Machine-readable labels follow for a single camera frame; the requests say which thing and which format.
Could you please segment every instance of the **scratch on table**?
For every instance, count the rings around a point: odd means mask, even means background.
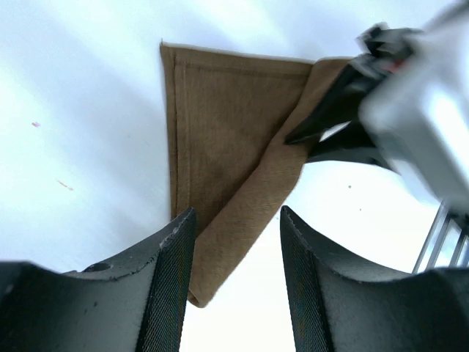
[[[60,183],[62,186],[64,186],[65,188],[68,188],[70,191],[73,191],[73,187],[69,187],[67,186],[65,183],[63,183],[62,181],[60,180],[57,180],[58,183]]]

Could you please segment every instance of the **towel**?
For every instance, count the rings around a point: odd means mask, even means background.
[[[188,300],[205,307],[295,187],[310,144],[284,137],[348,59],[298,62],[162,44],[171,217],[194,207]]]

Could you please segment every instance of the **white surface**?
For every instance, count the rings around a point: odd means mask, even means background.
[[[420,26],[445,3],[5,0],[0,258],[81,270],[169,220],[161,40],[352,56],[372,24]],[[354,252],[408,271],[436,211],[390,172],[336,163],[307,166],[287,204]],[[181,351],[295,350],[279,241],[276,216],[209,307],[188,305]]]

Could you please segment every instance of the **folded cloth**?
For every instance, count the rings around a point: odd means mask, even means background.
[[[189,301],[205,307],[295,187],[310,146],[284,145],[346,59],[314,65],[162,44],[171,217],[197,212]]]

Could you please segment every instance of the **brown fabric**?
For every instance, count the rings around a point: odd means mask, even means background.
[[[295,186],[307,146],[284,137],[347,60],[316,64],[160,48],[171,216],[197,212],[189,301],[205,307]]]

